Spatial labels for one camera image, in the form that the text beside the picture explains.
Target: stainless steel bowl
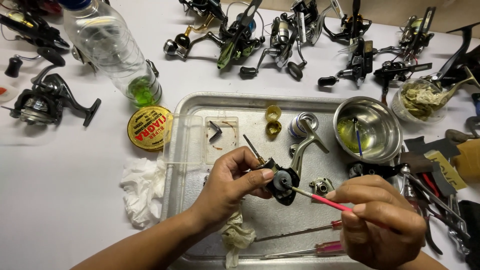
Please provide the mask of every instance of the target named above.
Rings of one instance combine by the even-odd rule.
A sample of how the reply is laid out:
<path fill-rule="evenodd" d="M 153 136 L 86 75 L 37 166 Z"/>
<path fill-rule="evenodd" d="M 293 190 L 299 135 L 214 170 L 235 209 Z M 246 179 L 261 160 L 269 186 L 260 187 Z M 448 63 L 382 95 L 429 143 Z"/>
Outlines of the stainless steel bowl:
<path fill-rule="evenodd" d="M 363 158 L 359 153 L 350 150 L 342 140 L 338 124 L 349 119 L 358 118 L 361 126 Z M 402 147 L 402 130 L 398 119 L 384 104 L 368 97 L 354 97 L 345 100 L 335 112 L 333 119 L 335 137 L 342 148 L 357 160 L 380 164 L 393 159 Z M 357 142 L 355 130 L 351 133 L 352 140 Z"/>

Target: hand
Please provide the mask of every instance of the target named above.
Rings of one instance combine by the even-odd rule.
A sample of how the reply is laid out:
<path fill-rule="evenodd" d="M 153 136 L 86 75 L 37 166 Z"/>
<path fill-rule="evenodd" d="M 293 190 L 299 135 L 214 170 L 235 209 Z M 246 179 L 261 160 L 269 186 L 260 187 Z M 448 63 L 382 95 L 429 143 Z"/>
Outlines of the hand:
<path fill-rule="evenodd" d="M 201 226 L 216 229 L 238 209 L 241 199 L 251 194 L 264 199 L 272 195 L 261 189 L 273 179 L 273 171 L 255 170 L 259 161 L 248 147 L 237 148 L 215 161 L 208 180 L 190 208 Z"/>
<path fill-rule="evenodd" d="M 356 204 L 353 212 L 342 212 L 340 240 L 350 258 L 374 269 L 391 270 L 418 256 L 424 245 L 425 220 L 380 176 L 350 179 L 326 198 Z M 385 224 L 400 234 L 367 221 Z"/>

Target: white tabletop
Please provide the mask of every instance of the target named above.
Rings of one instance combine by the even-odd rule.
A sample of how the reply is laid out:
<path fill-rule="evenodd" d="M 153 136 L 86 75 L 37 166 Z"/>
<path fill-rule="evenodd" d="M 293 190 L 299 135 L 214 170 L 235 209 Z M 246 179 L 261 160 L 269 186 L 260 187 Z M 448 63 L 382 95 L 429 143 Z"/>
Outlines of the white tabletop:
<path fill-rule="evenodd" d="M 186 62 L 166 59 L 162 50 L 165 41 L 183 33 L 186 25 L 192 23 L 191 17 L 185 16 L 177 1 L 117 0 L 112 1 L 112 5 L 125 18 L 144 56 L 151 59 L 160 71 L 159 81 L 163 87 L 161 105 L 171 111 L 174 111 L 184 96 L 197 91 L 380 98 L 381 86 L 374 82 L 372 74 L 367 76 L 360 89 L 352 81 L 341 81 L 330 91 L 319 90 L 318 78 L 335 75 L 344 69 L 347 57 L 346 54 L 337 53 L 344 46 L 330 41 L 325 34 L 315 47 L 302 47 L 308 65 L 301 82 L 293 80 L 285 69 L 272 68 L 274 65 L 269 63 L 273 63 L 273 59 L 269 56 L 264 60 L 264 64 L 269 64 L 268 68 L 262 68 L 252 80 L 242 80 L 239 77 L 242 64 L 234 63 L 221 71 L 216 68 L 219 49 L 209 41 L 196 45 Z M 269 10 L 259 11 L 267 24 L 281 14 Z M 327 18 L 326 23 L 330 29 L 339 30 L 338 19 Z M 52 25 L 61 31 L 63 38 L 67 38 L 63 26 L 56 22 Z M 397 31 L 398 27 L 373 24 L 365 34 L 365 39 L 373 40 L 378 49 L 392 46 L 397 44 Z M 4 32 L 8 38 L 14 36 L 5 27 Z M 420 63 L 432 62 L 433 68 L 415 76 L 438 71 L 461 42 L 459 36 L 435 34 L 419 58 Z M 25 61 L 20 76 L 16 79 L 8 78 L 3 74 L 8 59 L 13 54 L 33 57 L 35 48 L 26 42 L 6 41 L 2 38 L 0 44 L 0 83 L 21 90 L 30 88 L 30 79 L 48 63 L 45 60 Z M 478 44 L 480 40 L 473 39 L 470 47 Z M 243 65 L 256 66 L 260 54 L 261 51 L 255 52 Z M 392 54 L 377 56 L 374 70 L 393 57 Z M 9 117 L 7 110 L 0 110 L 0 129 L 15 129 L 34 137 L 27 142 L 22 141 L 27 145 L 0 146 L 2 269 L 68 269 L 114 242 L 138 232 L 126 217 L 122 200 L 124 192 L 119 187 L 123 164 L 127 158 L 148 157 L 153 160 L 156 154 L 140 150 L 129 141 L 125 129 L 135 109 L 110 80 L 102 74 L 92 73 L 88 65 L 82 65 L 70 54 L 64 58 L 67 65 L 54 72 L 64 78 L 77 101 L 90 107 L 96 98 L 100 98 L 102 104 L 88 128 L 82 126 L 82 117 L 65 109 L 62 123 L 56 129 L 49 126 L 40 132 L 25 128 L 25 123 Z M 300 62 L 296 51 L 293 60 Z M 396 89 L 390 90 L 388 101 L 392 100 L 395 92 Z M 12 100 L 2 105 L 13 107 L 14 102 Z M 466 90 L 460 90 L 448 106 L 447 117 L 437 125 L 413 126 L 402 123 L 404 138 L 424 135 L 425 141 L 430 142 L 443 138 L 445 130 L 449 128 L 466 131 L 464 122 L 475 113 L 470 94 Z M 2 135 L 0 145 L 13 141 L 8 134 Z M 458 197 L 480 202 L 478 189 L 472 187 L 461 190 Z M 433 255 L 429 247 L 423 250 L 449 269 L 468 269 L 447 237 L 446 227 L 435 219 L 431 225 L 433 238 L 444 255 Z"/>

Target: white tissue paper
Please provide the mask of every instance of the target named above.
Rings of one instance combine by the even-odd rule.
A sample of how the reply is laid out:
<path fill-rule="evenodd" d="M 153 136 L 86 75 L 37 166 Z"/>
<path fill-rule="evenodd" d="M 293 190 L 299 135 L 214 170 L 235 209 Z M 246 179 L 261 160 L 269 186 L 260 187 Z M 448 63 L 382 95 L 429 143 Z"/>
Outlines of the white tissue paper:
<path fill-rule="evenodd" d="M 131 159 L 123 166 L 120 187 L 127 192 L 123 197 L 128 218 L 133 225 L 150 228 L 160 221 L 161 204 L 152 201 L 162 198 L 165 188 L 165 163 L 158 159 Z"/>
<path fill-rule="evenodd" d="M 254 229 L 242 229 L 243 216 L 241 209 L 233 213 L 233 215 L 227 220 L 227 223 L 220 231 L 222 234 L 222 242 L 225 248 L 228 250 L 225 268 L 237 267 L 239 264 L 239 252 L 240 249 L 248 248 L 257 236 Z"/>

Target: blue brush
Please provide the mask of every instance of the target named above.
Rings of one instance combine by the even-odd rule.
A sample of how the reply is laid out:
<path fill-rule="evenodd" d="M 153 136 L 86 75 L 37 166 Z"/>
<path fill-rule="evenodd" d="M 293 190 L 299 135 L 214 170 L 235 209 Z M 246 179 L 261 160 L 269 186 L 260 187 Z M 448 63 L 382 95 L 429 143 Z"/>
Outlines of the blue brush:
<path fill-rule="evenodd" d="M 359 121 L 359 120 L 358 120 L 357 117 L 353 118 L 353 125 L 355 126 L 355 133 L 357 133 L 357 141 L 358 141 L 358 143 L 359 143 L 360 157 L 363 158 L 363 153 L 362 153 L 362 151 L 361 151 L 361 143 L 360 143 L 360 132 L 359 132 L 359 129 L 358 129 L 358 127 L 357 127 L 358 121 Z"/>

